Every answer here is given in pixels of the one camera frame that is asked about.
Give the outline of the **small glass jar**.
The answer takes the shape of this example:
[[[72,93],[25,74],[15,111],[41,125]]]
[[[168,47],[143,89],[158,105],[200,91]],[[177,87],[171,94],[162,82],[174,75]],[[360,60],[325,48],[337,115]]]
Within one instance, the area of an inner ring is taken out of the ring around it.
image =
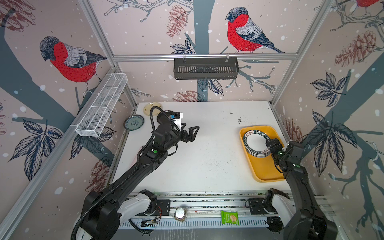
[[[180,222],[184,222],[187,217],[187,210],[184,208],[176,208],[174,213],[174,219]]]

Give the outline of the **small teal patterned plate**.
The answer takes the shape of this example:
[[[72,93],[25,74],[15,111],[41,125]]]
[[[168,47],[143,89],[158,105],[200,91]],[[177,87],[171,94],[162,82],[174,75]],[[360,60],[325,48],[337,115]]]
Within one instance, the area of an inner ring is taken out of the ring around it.
[[[124,121],[124,128],[127,131],[135,131],[141,128],[145,123],[145,119],[141,115],[132,115]]]

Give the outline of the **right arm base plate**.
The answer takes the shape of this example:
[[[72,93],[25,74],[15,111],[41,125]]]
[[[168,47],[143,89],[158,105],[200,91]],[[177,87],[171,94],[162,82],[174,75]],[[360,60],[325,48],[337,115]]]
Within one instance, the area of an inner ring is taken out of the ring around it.
[[[248,199],[248,208],[251,215],[269,215],[270,213],[264,207],[264,199]]]

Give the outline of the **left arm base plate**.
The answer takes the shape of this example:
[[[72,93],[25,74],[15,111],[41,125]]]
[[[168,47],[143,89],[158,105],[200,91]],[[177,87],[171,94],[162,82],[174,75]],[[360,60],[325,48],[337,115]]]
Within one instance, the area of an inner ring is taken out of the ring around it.
[[[170,214],[170,200],[155,200],[150,208],[150,216],[168,216]]]

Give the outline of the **black small plate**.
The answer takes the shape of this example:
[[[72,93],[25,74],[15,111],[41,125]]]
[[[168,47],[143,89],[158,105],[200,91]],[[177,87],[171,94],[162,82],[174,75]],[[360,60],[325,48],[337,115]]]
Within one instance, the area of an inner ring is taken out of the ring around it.
[[[160,112],[158,115],[157,115],[157,122],[159,125],[161,124],[169,124],[171,125],[171,111],[165,111],[164,113],[163,112]]]

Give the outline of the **yellow small plate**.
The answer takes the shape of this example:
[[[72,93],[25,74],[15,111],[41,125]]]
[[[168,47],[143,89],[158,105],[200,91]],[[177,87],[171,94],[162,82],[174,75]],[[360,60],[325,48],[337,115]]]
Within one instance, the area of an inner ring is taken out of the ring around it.
[[[145,115],[149,116],[150,115],[150,111],[152,109],[152,107],[159,107],[159,108],[163,108],[162,104],[161,103],[148,103],[144,109],[143,109],[143,112]],[[160,113],[161,111],[158,110],[158,109],[154,109],[153,110],[153,116],[156,116]]]

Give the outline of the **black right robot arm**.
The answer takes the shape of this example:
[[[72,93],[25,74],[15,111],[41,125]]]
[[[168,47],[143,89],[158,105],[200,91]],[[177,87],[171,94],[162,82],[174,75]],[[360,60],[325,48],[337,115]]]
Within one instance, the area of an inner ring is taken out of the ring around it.
[[[303,145],[289,141],[286,150],[278,139],[266,140],[275,166],[289,184],[296,210],[288,194],[271,188],[263,201],[268,213],[278,213],[284,226],[284,240],[335,240],[338,229],[327,219],[313,193],[307,170],[300,165]]]

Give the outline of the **green lettered rim plate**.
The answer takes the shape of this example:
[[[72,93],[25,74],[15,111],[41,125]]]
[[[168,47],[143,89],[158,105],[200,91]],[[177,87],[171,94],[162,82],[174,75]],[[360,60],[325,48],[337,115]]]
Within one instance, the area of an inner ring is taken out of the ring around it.
[[[257,158],[265,158],[270,154],[266,146],[269,136],[259,130],[247,131],[243,136],[243,143],[247,152]]]

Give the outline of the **yellow plastic bin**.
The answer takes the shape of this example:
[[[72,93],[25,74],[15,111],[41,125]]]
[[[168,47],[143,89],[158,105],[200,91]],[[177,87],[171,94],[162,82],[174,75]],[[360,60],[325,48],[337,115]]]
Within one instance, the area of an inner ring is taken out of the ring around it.
[[[270,139],[279,139],[281,143],[283,141],[280,139],[276,130],[270,126],[253,126],[246,127],[240,130],[240,140],[241,144],[249,164],[253,178],[260,183],[271,183],[271,182],[280,182],[284,180],[283,174],[280,172],[280,168],[276,167],[271,156],[271,153],[265,158],[257,158],[250,155],[243,143],[243,136],[247,131],[250,130],[259,130],[264,132],[269,136]]]

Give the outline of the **green snack packet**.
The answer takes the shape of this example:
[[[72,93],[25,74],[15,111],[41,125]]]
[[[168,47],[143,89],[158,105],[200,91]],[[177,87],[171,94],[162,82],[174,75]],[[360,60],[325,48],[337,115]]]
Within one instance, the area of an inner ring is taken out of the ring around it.
[[[221,211],[222,224],[239,225],[239,216],[237,212]]]

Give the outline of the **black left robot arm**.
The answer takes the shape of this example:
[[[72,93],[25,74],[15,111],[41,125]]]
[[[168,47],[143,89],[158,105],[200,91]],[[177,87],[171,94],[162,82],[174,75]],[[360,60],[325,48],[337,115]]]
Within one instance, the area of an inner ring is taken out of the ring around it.
[[[179,128],[175,122],[162,112],[164,120],[155,127],[151,120],[152,135],[137,154],[136,163],[120,178],[97,193],[91,191],[85,198],[82,214],[74,225],[71,239],[77,238],[79,229],[87,232],[93,240],[110,240],[121,224],[148,209],[154,209],[156,196],[147,190],[141,191],[134,199],[128,195],[154,172],[169,156],[168,150],[179,142],[193,142],[200,129],[190,127],[187,131],[183,123]]]

